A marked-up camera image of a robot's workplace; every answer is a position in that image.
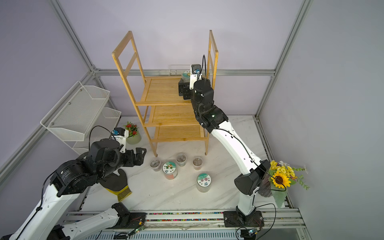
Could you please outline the green-lid sunflower seed jar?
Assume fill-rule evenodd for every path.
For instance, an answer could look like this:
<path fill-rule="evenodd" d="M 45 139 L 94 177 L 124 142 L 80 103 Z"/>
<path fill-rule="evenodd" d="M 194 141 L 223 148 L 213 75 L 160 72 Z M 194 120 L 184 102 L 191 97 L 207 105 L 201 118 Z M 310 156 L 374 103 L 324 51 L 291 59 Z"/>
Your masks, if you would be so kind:
<path fill-rule="evenodd" d="M 182 73 L 182 80 L 184 82 L 189 82 L 191 79 L 191 71 L 185 71 Z"/>

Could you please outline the seed jar with red base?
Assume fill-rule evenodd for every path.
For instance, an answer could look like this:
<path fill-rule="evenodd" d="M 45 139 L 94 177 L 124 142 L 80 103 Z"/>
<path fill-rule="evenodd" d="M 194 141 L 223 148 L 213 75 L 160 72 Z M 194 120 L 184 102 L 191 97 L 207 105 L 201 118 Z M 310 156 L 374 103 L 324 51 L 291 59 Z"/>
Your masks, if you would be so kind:
<path fill-rule="evenodd" d="M 175 162 L 169 161 L 165 162 L 162 167 L 162 171 L 168 180 L 173 180 L 177 177 L 177 164 Z"/>

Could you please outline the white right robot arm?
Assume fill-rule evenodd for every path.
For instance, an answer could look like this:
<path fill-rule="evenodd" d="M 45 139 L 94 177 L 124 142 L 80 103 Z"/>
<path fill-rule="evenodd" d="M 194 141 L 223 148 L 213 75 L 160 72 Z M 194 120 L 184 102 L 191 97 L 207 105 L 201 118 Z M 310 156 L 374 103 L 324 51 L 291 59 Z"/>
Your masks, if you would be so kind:
<path fill-rule="evenodd" d="M 227 227 L 263 225 L 262 214 L 254 206 L 255 193 L 267 177 L 271 164 L 261 160 L 238 136 L 227 115 L 214 104 L 214 90 L 207 79 L 185 82 L 179 81 L 179 95 L 190 100 L 198 123 L 214 136 L 230 153 L 241 174 L 234 180 L 240 191 L 239 203 L 235 211 L 224 212 Z"/>

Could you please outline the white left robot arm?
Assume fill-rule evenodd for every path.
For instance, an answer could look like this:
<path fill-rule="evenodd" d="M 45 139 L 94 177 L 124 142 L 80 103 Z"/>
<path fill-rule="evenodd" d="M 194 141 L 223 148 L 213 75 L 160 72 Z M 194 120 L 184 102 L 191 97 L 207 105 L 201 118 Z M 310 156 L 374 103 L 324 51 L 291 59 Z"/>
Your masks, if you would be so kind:
<path fill-rule="evenodd" d="M 102 184 L 118 194 L 128 191 L 124 167 L 140 166 L 147 150 L 126 150 L 114 139 L 102 139 L 91 144 L 89 151 L 75 160 L 60 165 L 43 185 L 41 200 L 21 227 L 3 240 L 78 240 L 105 229 L 139 228 L 145 214 L 138 219 L 121 202 L 86 220 L 60 225 L 67 208 L 89 187 Z"/>

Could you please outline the small clear seed cup left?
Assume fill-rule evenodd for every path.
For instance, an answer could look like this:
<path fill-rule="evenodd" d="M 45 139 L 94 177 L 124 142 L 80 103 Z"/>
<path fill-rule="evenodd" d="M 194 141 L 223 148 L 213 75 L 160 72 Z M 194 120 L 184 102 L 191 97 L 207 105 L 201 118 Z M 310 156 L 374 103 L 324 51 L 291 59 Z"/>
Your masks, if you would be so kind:
<path fill-rule="evenodd" d="M 159 159 L 154 159 L 153 161 L 151 161 L 150 167 L 153 171 L 158 172 L 162 168 L 162 163 Z"/>

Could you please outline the small clear seed cup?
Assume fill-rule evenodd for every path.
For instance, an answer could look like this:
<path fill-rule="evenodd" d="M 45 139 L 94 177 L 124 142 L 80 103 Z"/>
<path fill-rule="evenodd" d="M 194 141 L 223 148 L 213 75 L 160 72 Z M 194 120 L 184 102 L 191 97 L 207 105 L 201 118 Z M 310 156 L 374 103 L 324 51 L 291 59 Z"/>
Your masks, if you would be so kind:
<path fill-rule="evenodd" d="M 187 156 L 184 153 L 179 153 L 176 157 L 176 163 L 180 167 L 184 167 L 186 165 Z"/>
<path fill-rule="evenodd" d="M 195 157 L 193 159 L 193 167 L 194 167 L 194 169 L 198 171 L 198 170 L 200 170 L 202 168 L 202 166 L 203 166 L 203 159 L 200 158 L 200 157 Z"/>
<path fill-rule="evenodd" d="M 159 159 L 154 159 L 153 161 L 151 161 L 150 167 L 153 171 L 158 172 L 162 168 L 162 163 Z"/>

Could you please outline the bamboo three-tier shelf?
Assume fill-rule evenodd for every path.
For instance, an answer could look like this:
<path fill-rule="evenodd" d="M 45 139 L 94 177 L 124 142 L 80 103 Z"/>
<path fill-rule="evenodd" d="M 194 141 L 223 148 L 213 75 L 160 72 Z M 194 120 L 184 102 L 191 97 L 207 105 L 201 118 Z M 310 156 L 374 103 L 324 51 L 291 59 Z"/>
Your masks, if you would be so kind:
<path fill-rule="evenodd" d="M 179 96 L 181 77 L 146 76 L 132 31 L 128 31 L 112 56 L 153 153 L 163 142 L 203 141 L 205 148 L 209 147 L 208 132 L 195 119 L 191 101 Z M 140 100 L 135 99 L 128 82 L 134 63 L 138 64 L 144 83 Z"/>

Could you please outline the small clear seed cup middle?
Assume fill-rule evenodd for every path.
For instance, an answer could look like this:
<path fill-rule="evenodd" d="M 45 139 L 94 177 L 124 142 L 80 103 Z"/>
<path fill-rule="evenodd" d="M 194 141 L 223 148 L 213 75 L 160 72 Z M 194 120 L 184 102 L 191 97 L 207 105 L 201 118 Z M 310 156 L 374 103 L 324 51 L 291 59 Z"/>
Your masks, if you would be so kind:
<path fill-rule="evenodd" d="M 179 153 L 176 157 L 176 163 L 180 167 L 184 167 L 186 165 L 187 156 L 184 153 Z"/>

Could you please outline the small clear seed cup right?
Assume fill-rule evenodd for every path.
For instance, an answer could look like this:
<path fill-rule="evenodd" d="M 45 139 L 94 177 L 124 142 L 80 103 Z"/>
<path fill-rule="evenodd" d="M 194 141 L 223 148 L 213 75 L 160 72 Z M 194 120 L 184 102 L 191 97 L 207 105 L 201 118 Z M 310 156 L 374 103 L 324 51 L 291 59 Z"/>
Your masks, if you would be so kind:
<path fill-rule="evenodd" d="M 200 158 L 200 157 L 195 157 L 193 159 L 193 167 L 194 167 L 194 169 L 198 171 L 198 170 L 200 170 L 202 168 L 202 166 L 203 166 L 203 159 Z"/>

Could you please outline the seed jar with floral lid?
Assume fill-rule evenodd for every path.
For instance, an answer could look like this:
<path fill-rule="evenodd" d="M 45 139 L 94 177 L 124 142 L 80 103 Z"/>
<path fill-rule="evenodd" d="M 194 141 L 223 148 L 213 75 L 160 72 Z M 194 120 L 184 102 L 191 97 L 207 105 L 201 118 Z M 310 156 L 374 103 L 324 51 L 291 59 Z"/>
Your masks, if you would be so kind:
<path fill-rule="evenodd" d="M 197 176 L 197 189 L 202 192 L 206 193 L 210 190 L 212 184 L 212 178 L 207 173 L 201 173 Z"/>

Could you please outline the green pot with red flowers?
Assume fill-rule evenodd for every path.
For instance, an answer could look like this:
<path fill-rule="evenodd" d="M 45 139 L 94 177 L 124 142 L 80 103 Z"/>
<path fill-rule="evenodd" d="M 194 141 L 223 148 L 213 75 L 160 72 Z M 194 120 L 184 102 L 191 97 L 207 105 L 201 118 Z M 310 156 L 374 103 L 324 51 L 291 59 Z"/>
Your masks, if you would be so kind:
<path fill-rule="evenodd" d="M 142 140 L 142 137 L 139 133 L 138 125 L 133 124 L 132 122 L 128 121 L 127 124 L 124 125 L 124 127 L 125 127 L 125 130 L 127 131 L 126 141 L 128 144 L 136 145 Z"/>

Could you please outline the black and yellow glove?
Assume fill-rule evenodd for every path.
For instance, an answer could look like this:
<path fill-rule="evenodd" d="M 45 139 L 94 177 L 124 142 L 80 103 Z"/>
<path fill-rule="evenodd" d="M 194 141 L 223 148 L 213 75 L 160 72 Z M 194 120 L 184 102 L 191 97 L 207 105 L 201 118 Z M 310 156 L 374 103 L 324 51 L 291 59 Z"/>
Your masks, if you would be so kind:
<path fill-rule="evenodd" d="M 128 177 L 123 169 L 118 169 L 118 174 L 111 173 L 99 181 L 99 183 L 112 194 L 116 195 L 121 203 L 132 194 L 128 186 Z"/>

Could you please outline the sunflower bouquet in vase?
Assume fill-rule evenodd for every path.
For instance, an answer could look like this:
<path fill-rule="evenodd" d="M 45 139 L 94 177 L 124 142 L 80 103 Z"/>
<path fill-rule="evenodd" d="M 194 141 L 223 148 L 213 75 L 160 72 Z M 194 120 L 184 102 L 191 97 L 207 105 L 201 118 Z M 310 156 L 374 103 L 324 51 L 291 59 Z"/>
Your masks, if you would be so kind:
<path fill-rule="evenodd" d="M 274 197 L 277 208 L 282 208 L 288 196 L 288 188 L 295 184 L 299 184 L 303 189 L 309 190 L 310 187 L 304 182 L 304 175 L 297 173 L 308 173 L 306 166 L 302 168 L 294 168 L 290 164 L 283 161 L 270 162 L 267 180 L 271 187 L 272 196 Z"/>

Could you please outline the white mesh wall basket rack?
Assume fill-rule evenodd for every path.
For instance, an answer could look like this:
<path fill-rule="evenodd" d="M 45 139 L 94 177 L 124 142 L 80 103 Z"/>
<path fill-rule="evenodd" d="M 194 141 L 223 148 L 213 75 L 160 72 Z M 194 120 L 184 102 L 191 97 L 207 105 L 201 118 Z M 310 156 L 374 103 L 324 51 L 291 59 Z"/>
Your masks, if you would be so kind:
<path fill-rule="evenodd" d="M 76 82 L 40 123 L 81 155 L 117 126 L 121 112 L 109 108 L 109 100 L 110 91 Z"/>

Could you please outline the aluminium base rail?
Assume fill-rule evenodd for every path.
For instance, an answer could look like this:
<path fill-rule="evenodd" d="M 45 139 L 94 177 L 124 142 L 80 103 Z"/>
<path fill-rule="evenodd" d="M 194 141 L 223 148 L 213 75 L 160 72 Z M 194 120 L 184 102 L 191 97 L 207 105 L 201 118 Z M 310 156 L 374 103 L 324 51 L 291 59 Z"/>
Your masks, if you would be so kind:
<path fill-rule="evenodd" d="M 277 230 L 293 231 L 300 240 L 311 236 L 298 209 L 260 208 L 247 223 L 235 211 L 68 212 L 63 233 L 71 240 L 112 239 L 244 239 L 265 240 Z"/>

